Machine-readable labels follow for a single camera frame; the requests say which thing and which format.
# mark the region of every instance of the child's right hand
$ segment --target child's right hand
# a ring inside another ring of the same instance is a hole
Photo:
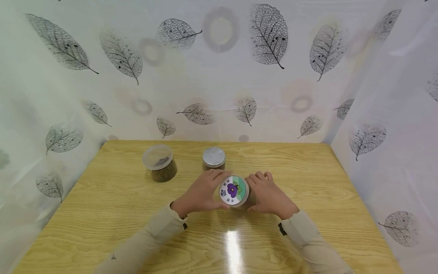
[[[257,171],[250,174],[245,180],[254,193],[256,204],[248,212],[272,213],[282,220],[289,219],[300,210],[297,205],[274,183],[272,174]]]

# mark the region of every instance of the jar label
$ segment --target jar label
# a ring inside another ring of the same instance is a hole
[[[229,205],[240,203],[245,198],[246,191],[245,182],[238,176],[228,177],[220,186],[221,199]]]

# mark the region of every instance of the gray leaf pattern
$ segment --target gray leaf pattern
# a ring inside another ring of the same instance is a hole
[[[64,194],[61,177],[56,172],[51,172],[45,176],[39,177],[36,180],[37,189],[47,197],[61,198]]]
[[[254,4],[251,10],[252,56],[261,64],[278,64],[287,48],[287,25],[279,10],[267,4]]]
[[[9,154],[0,149],[0,169],[3,169],[9,164]]]
[[[202,30],[195,32],[186,22],[172,18],[160,24],[155,38],[164,45],[187,50],[191,48],[196,35],[200,33]]]
[[[374,27],[374,37],[376,37],[378,40],[385,40],[394,27],[394,24],[396,23],[401,11],[402,10],[391,11],[382,19],[380,19],[380,21]]]
[[[239,107],[237,108],[236,117],[242,122],[251,125],[251,120],[255,116],[257,110],[257,104],[252,97],[245,97],[239,102]]]
[[[77,147],[83,139],[80,130],[64,127],[62,124],[53,125],[46,136],[47,151],[66,152]]]
[[[386,129],[380,125],[364,125],[350,136],[350,148],[357,157],[381,145],[386,138]]]
[[[174,123],[164,119],[161,116],[157,118],[157,126],[160,132],[163,134],[163,138],[172,135],[177,130]]]
[[[337,116],[339,119],[344,120],[345,116],[347,116],[348,111],[353,104],[354,99],[349,99],[345,101],[340,107],[335,108],[334,110],[338,110]]]
[[[318,81],[341,61],[347,48],[345,40],[337,24],[324,25],[315,36],[310,48],[310,65],[319,73]]]
[[[70,34],[49,20],[33,14],[26,15],[34,30],[59,63],[69,69],[92,70],[88,65],[88,58],[84,50]]]
[[[438,102],[438,70],[434,74],[432,81],[427,82],[429,86],[427,87],[427,92],[432,98]]]
[[[416,217],[406,211],[397,211],[389,215],[383,226],[386,232],[397,243],[405,247],[413,247],[418,244],[418,221]]]
[[[93,118],[94,121],[96,121],[99,124],[108,124],[108,117],[106,116],[105,111],[101,107],[99,107],[98,104],[88,101],[88,100],[82,100],[82,105],[84,106],[85,110],[88,112],[88,114]]]
[[[183,113],[187,119],[198,125],[209,125],[213,123],[213,117],[204,110],[202,103],[195,103],[185,108]]]
[[[315,115],[307,117],[301,125],[301,136],[310,135],[321,129],[322,121]]]
[[[138,85],[143,60],[135,46],[126,37],[117,37],[113,32],[102,32],[100,45],[111,63],[121,73],[135,78]]]

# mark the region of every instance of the purple flower sticker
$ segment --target purple flower sticker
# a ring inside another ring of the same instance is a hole
[[[237,195],[237,186],[234,185],[234,184],[227,184],[226,187],[227,187],[228,194],[231,195],[231,198],[236,197],[236,195]]]

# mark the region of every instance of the silver lid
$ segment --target silver lid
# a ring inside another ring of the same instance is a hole
[[[204,151],[202,159],[208,167],[219,167],[225,163],[225,152],[219,147],[213,146]]]

